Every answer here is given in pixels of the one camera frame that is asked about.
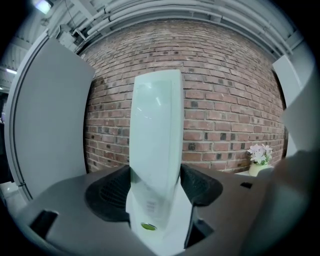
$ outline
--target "ceiling light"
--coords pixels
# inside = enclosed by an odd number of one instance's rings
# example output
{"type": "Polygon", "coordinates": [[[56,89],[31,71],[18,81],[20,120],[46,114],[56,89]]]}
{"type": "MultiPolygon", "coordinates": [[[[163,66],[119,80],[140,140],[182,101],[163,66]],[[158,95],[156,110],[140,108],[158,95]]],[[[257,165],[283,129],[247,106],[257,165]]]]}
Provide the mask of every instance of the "ceiling light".
{"type": "Polygon", "coordinates": [[[17,71],[9,69],[9,68],[6,68],[5,71],[7,71],[7,72],[9,72],[11,74],[16,74],[17,73],[17,71]]]}
{"type": "Polygon", "coordinates": [[[38,10],[43,12],[44,14],[47,14],[50,11],[51,7],[54,5],[49,0],[33,1],[33,4],[34,4],[35,8],[37,8],[38,10]]]}

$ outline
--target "potted plant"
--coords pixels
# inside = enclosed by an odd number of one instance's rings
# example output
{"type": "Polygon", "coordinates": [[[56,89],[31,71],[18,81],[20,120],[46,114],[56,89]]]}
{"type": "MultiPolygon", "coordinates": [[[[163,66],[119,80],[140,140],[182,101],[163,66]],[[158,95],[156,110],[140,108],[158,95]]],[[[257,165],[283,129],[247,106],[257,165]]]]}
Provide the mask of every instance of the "potted plant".
{"type": "Polygon", "coordinates": [[[252,161],[248,171],[249,175],[257,176],[261,170],[271,167],[268,165],[268,163],[272,158],[272,148],[270,148],[268,145],[262,144],[262,146],[260,146],[255,144],[250,147],[248,152],[250,153],[250,160],[252,161]]]}

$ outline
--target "flower pot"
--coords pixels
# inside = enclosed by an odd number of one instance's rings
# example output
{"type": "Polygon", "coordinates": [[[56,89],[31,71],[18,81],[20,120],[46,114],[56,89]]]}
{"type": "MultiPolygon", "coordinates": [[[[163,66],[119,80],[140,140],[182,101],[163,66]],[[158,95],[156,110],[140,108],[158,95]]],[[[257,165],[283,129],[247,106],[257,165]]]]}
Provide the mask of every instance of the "flower pot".
{"type": "Polygon", "coordinates": [[[249,168],[248,173],[250,176],[256,177],[261,170],[269,168],[269,167],[271,167],[271,166],[268,164],[261,165],[261,164],[257,164],[257,163],[252,163],[249,168]]]}

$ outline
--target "brick wall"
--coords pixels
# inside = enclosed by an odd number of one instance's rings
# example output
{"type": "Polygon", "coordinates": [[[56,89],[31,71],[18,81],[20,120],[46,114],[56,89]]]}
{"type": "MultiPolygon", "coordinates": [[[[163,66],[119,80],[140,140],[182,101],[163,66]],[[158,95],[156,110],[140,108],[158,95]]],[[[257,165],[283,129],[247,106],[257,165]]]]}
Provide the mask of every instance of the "brick wall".
{"type": "Polygon", "coordinates": [[[182,161],[239,172],[255,143],[284,147],[283,103],[272,61],[241,35],[193,21],[153,21],[126,28],[81,54],[95,69],[85,121],[90,171],[129,162],[135,76],[180,69],[184,87],[182,161]]]}

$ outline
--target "black rectangular slot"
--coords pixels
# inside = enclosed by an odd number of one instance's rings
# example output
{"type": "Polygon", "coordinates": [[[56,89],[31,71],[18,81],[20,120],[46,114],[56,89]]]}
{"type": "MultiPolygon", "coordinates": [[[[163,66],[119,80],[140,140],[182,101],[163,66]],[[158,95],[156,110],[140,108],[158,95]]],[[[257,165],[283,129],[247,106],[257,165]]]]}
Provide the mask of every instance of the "black rectangular slot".
{"type": "Polygon", "coordinates": [[[245,188],[247,188],[247,189],[251,189],[252,183],[243,182],[243,183],[240,184],[240,186],[245,187],[245,188]]]}
{"type": "Polygon", "coordinates": [[[57,218],[58,214],[52,211],[43,210],[30,225],[30,228],[43,239],[57,218]]]}

